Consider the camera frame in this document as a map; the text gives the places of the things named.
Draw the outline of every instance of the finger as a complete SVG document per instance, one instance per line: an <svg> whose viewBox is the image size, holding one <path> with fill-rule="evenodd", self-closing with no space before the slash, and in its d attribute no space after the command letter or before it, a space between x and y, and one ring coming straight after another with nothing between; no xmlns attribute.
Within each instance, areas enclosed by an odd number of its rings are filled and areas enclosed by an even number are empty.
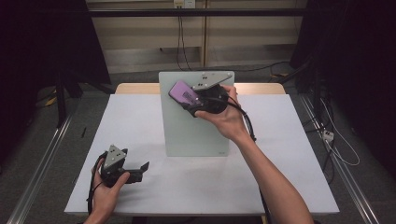
<svg viewBox="0 0 396 224"><path fill-rule="evenodd" d="M235 86L222 86L224 90L228 92L228 94L236 100L236 87Z"/></svg>
<svg viewBox="0 0 396 224"><path fill-rule="evenodd" d="M102 177L99 174L99 169L100 169L101 165L103 164L103 162L105 162L105 159L99 160L98 165L96 166L95 179L93 180L93 184L95 186L102 182Z"/></svg>
<svg viewBox="0 0 396 224"><path fill-rule="evenodd" d="M120 191L122 186L128 181L128 178L131 174L129 172L123 173L120 178L117 180L116 184L113 186L113 189L116 191Z"/></svg>
<svg viewBox="0 0 396 224"><path fill-rule="evenodd" d="M209 114L206 111L202 111L202 110L197 110L195 112L195 117L200 118L200 119L205 119L207 121L211 121L213 114Z"/></svg>

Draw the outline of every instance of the power outlet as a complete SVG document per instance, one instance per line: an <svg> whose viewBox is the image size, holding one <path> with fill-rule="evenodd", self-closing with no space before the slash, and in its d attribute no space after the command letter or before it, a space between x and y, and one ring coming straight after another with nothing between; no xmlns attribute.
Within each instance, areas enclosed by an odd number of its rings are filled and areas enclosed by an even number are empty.
<svg viewBox="0 0 396 224"><path fill-rule="evenodd" d="M195 0L184 0L184 8L195 8Z"/></svg>

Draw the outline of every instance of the gray bracket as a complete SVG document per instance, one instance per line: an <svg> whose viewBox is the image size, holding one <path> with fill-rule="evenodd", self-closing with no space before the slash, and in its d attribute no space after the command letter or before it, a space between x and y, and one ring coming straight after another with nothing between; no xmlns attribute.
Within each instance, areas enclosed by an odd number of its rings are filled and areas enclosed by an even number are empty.
<svg viewBox="0 0 396 224"><path fill-rule="evenodd" d="M203 72L201 80L196 85L193 85L192 89L194 91L204 91L232 76L230 72Z"/></svg>
<svg viewBox="0 0 396 224"><path fill-rule="evenodd" d="M105 160L105 168L108 168L118 161L124 159L126 157L126 153L121 151L119 148L111 145L108 149L106 160Z"/></svg>

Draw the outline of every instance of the upright white board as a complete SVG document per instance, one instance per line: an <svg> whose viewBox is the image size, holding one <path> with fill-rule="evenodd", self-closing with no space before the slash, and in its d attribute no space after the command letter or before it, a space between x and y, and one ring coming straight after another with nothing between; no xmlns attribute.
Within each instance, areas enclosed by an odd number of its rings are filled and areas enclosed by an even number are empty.
<svg viewBox="0 0 396 224"><path fill-rule="evenodd" d="M187 110L169 96L169 91L179 80L191 87L202 79L202 74L231 74L222 82L233 85L233 72L161 72L161 104L163 108L163 131L166 155L172 157L227 156L229 140L221 136L216 127L201 119L194 118Z"/></svg>

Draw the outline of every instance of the table surface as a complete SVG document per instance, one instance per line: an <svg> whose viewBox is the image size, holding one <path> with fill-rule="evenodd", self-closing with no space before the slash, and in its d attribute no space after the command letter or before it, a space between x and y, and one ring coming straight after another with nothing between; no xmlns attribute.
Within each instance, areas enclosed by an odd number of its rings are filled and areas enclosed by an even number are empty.
<svg viewBox="0 0 396 224"><path fill-rule="evenodd" d="M235 86L241 105L254 120L257 145L299 190L310 212L316 215L339 212L283 87L266 83L235 83ZM115 144L129 149L124 164L127 169L150 161L141 183L121 189L115 209L117 215L262 215L257 183L234 143L230 142L228 157L165 155L161 99L157 92L158 83L119 85L116 94L110 97L65 212L86 214L86 187L92 165L97 156L108 149L106 146ZM137 109L142 104L147 106Z"/></svg>
<svg viewBox="0 0 396 224"><path fill-rule="evenodd" d="M286 94L278 83L235 83L241 94ZM160 83L121 83L116 94L160 94Z"/></svg>

